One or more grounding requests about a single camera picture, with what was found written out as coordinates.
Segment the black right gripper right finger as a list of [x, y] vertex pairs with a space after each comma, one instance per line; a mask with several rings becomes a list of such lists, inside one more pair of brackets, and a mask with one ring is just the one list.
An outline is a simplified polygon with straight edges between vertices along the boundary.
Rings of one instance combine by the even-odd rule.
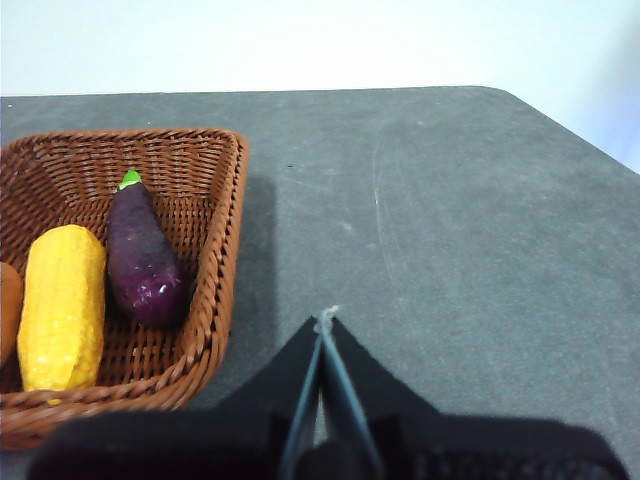
[[609, 443], [553, 419], [445, 413], [379, 363], [336, 318], [325, 323], [359, 420], [389, 479], [625, 479]]

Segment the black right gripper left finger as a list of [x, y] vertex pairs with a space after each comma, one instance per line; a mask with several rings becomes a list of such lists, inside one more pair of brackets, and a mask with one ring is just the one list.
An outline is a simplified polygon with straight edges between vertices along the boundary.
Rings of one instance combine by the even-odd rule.
[[279, 479], [311, 444], [319, 364], [309, 318], [210, 409], [120, 411], [73, 421], [39, 448], [30, 479]]

